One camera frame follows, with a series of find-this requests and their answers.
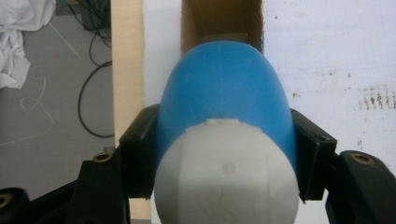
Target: gray floor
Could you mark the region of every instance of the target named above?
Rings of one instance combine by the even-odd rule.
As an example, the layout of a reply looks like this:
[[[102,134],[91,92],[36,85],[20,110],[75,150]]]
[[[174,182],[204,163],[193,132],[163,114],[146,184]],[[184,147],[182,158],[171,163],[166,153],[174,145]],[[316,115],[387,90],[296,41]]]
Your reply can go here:
[[[0,189],[26,189],[34,199],[78,177],[82,161],[114,138],[87,133],[78,122],[78,94],[95,68],[88,49],[93,34],[73,16],[54,16],[49,25],[24,34],[25,53],[31,62],[21,90],[0,90]],[[111,60],[111,49],[99,38],[92,54],[99,63]],[[83,118],[98,133],[114,133],[112,67],[102,69],[88,84],[82,101]],[[30,110],[39,99],[40,104]]]

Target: white string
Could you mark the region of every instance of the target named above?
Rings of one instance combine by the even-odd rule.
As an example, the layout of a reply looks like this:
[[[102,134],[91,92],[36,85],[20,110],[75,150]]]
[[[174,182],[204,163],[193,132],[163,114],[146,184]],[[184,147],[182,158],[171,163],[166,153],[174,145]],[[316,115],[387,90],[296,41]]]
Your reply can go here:
[[[35,109],[38,105],[40,105],[41,108],[42,108],[42,109],[44,110],[44,112],[46,113],[46,115],[48,116],[50,122],[51,122],[50,127],[49,127],[46,131],[41,132],[41,133],[35,133],[35,134],[28,135],[28,136],[26,136],[26,137],[19,138],[19,139],[16,139],[16,140],[12,140],[12,141],[9,141],[9,142],[0,143],[0,147],[6,146],[6,145],[10,145],[10,144],[19,143],[19,142],[23,142],[23,141],[26,141],[26,140],[28,140],[28,139],[38,137],[39,135],[48,133],[48,132],[53,128],[53,126],[55,126],[55,120],[53,119],[52,115],[51,115],[50,112],[47,110],[47,108],[44,107],[43,103],[41,103],[41,99],[42,99],[43,96],[44,96],[44,92],[45,92],[46,86],[47,86],[47,79],[44,77],[43,90],[41,91],[40,97],[39,97],[38,99],[36,99],[36,98],[34,98],[34,97],[31,97],[31,96],[25,97],[25,98],[23,98],[23,99],[20,100],[20,106],[21,106],[21,108],[22,108],[23,110],[33,110],[33,109]],[[33,105],[31,105],[31,106],[26,106],[26,105],[24,105],[24,103],[25,103],[27,100],[31,100],[31,101],[33,101],[33,102],[35,102],[35,103],[34,103]]]

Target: crumpled fabric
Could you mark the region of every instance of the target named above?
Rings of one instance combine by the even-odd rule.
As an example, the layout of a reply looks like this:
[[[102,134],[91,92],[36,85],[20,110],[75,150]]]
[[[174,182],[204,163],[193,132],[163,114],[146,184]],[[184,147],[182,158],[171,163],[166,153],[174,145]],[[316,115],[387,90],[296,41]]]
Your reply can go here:
[[[21,31],[48,24],[55,6],[55,0],[0,0],[0,88],[23,86],[30,63]]]

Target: white surface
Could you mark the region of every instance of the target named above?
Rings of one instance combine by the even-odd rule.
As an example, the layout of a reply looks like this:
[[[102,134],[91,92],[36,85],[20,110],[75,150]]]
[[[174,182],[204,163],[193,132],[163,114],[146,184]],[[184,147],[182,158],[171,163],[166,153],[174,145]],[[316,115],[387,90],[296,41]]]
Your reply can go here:
[[[54,10],[55,0],[0,1],[0,88],[23,86],[30,63],[21,31],[40,29]]]
[[[155,2],[145,1],[145,21],[163,16],[145,22],[149,34],[157,36],[148,39],[145,31],[147,105],[160,101],[179,57],[181,1],[150,5]],[[335,137],[337,152],[355,149],[373,154],[395,174],[394,1],[273,0],[263,1],[263,8],[264,54],[279,75],[290,107]],[[155,215],[152,221],[157,223]],[[329,223],[324,201],[301,205],[295,223]]]
[[[299,201],[282,150],[237,119],[211,119],[182,134],[159,165],[155,192],[163,224],[290,224]]]

